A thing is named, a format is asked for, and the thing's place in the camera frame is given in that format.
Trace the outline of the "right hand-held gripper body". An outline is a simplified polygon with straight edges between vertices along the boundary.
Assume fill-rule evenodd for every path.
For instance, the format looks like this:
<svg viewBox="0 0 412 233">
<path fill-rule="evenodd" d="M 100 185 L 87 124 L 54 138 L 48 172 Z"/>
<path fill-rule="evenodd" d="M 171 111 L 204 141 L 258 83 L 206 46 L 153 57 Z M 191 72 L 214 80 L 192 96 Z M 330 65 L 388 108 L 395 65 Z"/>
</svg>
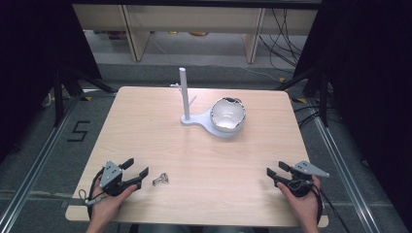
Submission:
<svg viewBox="0 0 412 233">
<path fill-rule="evenodd" d="M 292 178 L 290 180 L 280 178 L 279 182 L 283 183 L 295 197 L 303 197 L 312 189 L 312 186 L 314 185 L 312 179 L 313 176 L 324 178 L 329 177 L 328 172 L 305 160 L 290 167 L 291 170 L 289 173 L 292 175 Z"/>
</svg>

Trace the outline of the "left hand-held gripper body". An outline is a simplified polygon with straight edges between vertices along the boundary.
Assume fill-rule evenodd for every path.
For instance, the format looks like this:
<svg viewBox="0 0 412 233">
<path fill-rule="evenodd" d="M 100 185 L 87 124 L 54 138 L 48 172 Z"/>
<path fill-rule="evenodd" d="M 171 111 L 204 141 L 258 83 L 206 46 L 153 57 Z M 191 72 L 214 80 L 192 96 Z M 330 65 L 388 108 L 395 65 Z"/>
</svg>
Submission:
<svg viewBox="0 0 412 233">
<path fill-rule="evenodd" d="M 136 184 L 137 189 L 140 189 L 142 182 L 133 183 L 131 180 L 122 180 L 123 171 L 120 165 L 116 165 L 111 160 L 107 161 L 105 167 L 102 169 L 100 188 L 110 196 L 118 196 L 133 184 Z"/>
</svg>

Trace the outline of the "light wooden bench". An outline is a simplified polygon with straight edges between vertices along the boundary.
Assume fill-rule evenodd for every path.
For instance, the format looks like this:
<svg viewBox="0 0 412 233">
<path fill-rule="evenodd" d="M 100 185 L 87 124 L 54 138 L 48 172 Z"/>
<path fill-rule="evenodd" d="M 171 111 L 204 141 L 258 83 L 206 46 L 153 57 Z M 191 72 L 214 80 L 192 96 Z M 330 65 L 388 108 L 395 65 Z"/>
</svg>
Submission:
<svg viewBox="0 0 412 233">
<path fill-rule="evenodd" d="M 123 31 L 135 61 L 142 59 L 152 31 L 176 31 L 241 34 L 246 60 L 253 63 L 259 35 L 307 36 L 317 14 L 315 10 L 93 4 L 75 4 L 73 9 L 84 30 Z"/>
</svg>

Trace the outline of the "white jewelry stand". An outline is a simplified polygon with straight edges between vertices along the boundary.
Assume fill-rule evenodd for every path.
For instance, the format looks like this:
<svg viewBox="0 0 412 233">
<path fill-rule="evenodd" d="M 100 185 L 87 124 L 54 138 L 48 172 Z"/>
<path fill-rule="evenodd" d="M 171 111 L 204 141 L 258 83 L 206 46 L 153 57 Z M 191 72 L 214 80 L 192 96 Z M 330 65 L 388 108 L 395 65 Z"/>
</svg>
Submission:
<svg viewBox="0 0 412 233">
<path fill-rule="evenodd" d="M 171 84 L 171 87 L 178 88 L 181 95 L 182 95 L 183 108 L 184 108 L 184 114 L 181 116 L 181 124 L 182 125 L 185 125 L 185 126 L 193 126 L 193 125 L 201 126 L 203 129 L 205 129 L 211 135 L 214 135 L 218 138 L 223 138 L 223 139 L 229 139 L 229 138 L 235 137 L 237 134 L 240 133 L 240 131 L 243 129 L 243 126 L 244 126 L 246 120 L 244 121 L 244 124 L 243 124 L 242 128 L 239 131 L 234 132 L 234 133 L 224 133 L 220 130 L 217 130 L 213 126 L 211 118 L 210 118 L 210 112 L 211 112 L 211 109 L 212 109 L 213 105 L 218 100 L 209 109 L 207 109 L 203 114 L 200 114 L 200 115 L 192 114 L 190 112 L 190 105 L 195 100 L 195 97 L 193 97 L 191 100 L 189 100 L 187 70 L 184 67 L 179 68 L 179 78 L 180 78 L 180 82 Z"/>
</svg>

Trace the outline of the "person's right hand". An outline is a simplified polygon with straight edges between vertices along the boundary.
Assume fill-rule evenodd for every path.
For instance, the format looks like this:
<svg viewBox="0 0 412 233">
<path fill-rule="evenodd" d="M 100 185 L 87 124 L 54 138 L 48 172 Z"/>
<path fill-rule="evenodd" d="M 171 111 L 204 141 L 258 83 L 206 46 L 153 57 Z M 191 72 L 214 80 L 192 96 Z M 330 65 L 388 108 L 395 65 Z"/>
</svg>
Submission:
<svg viewBox="0 0 412 233">
<path fill-rule="evenodd" d="M 302 224 L 318 225 L 318 201 L 313 192 L 303 197 L 295 197 L 283 183 L 277 183 L 277 186 L 287 198 L 292 207 L 293 215 L 298 220 L 300 226 Z"/>
</svg>

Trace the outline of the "black metal stand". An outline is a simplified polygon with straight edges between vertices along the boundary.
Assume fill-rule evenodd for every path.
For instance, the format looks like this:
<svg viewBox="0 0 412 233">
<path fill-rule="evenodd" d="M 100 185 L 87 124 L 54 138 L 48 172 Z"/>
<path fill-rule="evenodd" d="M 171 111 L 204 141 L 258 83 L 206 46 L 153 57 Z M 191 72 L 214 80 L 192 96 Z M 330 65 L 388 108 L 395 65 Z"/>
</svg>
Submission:
<svg viewBox="0 0 412 233">
<path fill-rule="evenodd" d="M 327 111 L 327 85 L 328 79 L 325 71 L 322 68 L 313 67 L 294 75 L 293 78 L 280 86 L 276 87 L 276 90 L 286 90 L 289 87 L 306 80 L 307 83 L 304 86 L 302 93 L 305 97 L 314 97 L 319 94 L 320 97 L 320 118 L 324 127 L 328 127 L 326 111 Z"/>
<path fill-rule="evenodd" d="M 80 97 L 84 91 L 79 85 L 79 80 L 84 80 L 107 93 L 117 92 L 115 88 L 102 83 L 99 79 L 95 79 L 79 69 L 70 66 L 60 66 L 56 68 L 52 79 L 55 105 L 54 127 L 56 127 L 64 117 L 62 87 L 65 87 L 70 96 Z"/>
</svg>

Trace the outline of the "person's left hand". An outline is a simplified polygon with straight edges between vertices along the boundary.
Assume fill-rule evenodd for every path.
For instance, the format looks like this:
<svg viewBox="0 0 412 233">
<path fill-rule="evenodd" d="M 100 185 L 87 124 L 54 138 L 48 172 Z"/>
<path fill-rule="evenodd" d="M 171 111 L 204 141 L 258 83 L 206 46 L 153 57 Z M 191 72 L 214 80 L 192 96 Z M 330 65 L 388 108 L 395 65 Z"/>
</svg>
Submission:
<svg viewBox="0 0 412 233">
<path fill-rule="evenodd" d="M 133 184 L 118 196 L 107 196 L 92 207 L 90 224 L 94 227 L 105 227 L 118 213 L 122 203 L 136 190 Z"/>
</svg>

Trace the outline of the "aluminium floor rail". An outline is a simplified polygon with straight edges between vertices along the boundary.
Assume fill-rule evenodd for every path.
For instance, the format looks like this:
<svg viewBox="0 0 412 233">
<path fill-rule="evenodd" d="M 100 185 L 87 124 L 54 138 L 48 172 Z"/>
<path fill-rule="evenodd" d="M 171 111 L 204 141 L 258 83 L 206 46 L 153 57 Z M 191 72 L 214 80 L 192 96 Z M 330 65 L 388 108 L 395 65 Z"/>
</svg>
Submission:
<svg viewBox="0 0 412 233">
<path fill-rule="evenodd" d="M 351 199 L 352 204 L 360 218 L 360 222 L 365 230 L 366 233 L 382 233 L 380 227 L 377 224 L 377 221 L 371 212 L 370 208 L 368 207 L 361 191 L 356 184 L 349 167 L 347 166 L 346 162 L 343 159 L 343 156 L 336 145 L 329 129 L 325 126 L 324 121 L 317 116 L 315 118 L 315 122 L 317 125 L 318 130 L 326 144 L 326 148 L 329 152 L 331 160 L 333 161 L 337 173 L 345 186 L 346 191 L 348 192 L 348 196 Z"/>
<path fill-rule="evenodd" d="M 50 136 L 46 140 L 32 166 L 24 177 L 22 184 L 13 195 L 13 198 L 7 206 L 5 213 L 1 215 L 0 233 L 9 233 L 13 228 L 26 200 L 28 199 L 30 191 L 44 170 L 44 167 L 52 154 L 52 150 L 54 149 L 70 115 L 79 101 L 79 97 L 71 97 L 68 100 L 67 106 L 63 111 L 61 121 L 52 129 Z"/>
</svg>

